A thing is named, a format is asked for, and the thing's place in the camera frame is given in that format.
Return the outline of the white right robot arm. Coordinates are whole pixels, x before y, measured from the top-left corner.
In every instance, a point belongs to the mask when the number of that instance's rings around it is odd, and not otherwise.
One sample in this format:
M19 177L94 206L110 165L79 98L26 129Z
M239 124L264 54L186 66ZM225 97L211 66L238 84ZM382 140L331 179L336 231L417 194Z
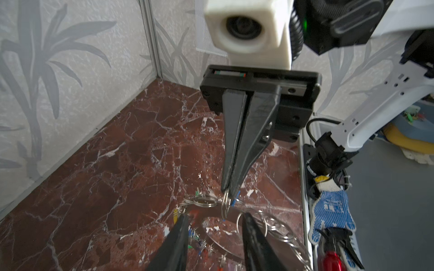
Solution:
M224 117L227 199L272 139L295 141L310 126L322 77L292 70L304 47L329 57L327 102L380 62L392 64L367 100L315 140L312 176L343 171L377 130L434 91L432 1L206 1L203 16L229 59L208 66L200 86Z

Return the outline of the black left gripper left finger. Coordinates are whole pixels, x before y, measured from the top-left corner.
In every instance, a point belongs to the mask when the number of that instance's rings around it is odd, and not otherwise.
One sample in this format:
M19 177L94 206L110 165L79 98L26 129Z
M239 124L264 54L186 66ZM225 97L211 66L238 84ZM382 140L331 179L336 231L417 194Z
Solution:
M181 215L158 249L147 271L184 271L188 258L189 217Z

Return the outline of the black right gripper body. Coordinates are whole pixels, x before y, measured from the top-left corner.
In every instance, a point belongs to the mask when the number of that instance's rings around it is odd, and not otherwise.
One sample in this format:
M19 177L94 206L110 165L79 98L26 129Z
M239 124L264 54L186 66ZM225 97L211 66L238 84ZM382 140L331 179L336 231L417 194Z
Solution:
M223 113L223 93L240 90L252 96L255 92L280 91L280 103L273 139L296 142L313 113L321 90L322 76L316 72L287 71L267 68L209 65L200 84L202 96L215 114Z

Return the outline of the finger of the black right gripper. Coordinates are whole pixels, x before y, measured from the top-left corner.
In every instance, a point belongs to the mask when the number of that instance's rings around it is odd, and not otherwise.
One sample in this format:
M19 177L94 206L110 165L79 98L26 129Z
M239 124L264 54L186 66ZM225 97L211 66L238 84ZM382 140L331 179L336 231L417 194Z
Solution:
M246 105L235 162L237 191L240 190L251 166L271 142L279 103L278 92L258 91ZM237 193L228 193L228 195L231 199L235 199Z
M244 91L232 89L227 89L222 96L225 138L222 192L238 192L236 189L235 162L247 97Z

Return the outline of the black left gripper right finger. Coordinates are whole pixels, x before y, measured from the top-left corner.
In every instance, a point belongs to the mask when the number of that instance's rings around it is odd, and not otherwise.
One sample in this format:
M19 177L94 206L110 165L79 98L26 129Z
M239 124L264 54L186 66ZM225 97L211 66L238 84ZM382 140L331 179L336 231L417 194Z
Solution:
M242 236L244 262L247 271L286 271L254 217L245 212L242 215Z

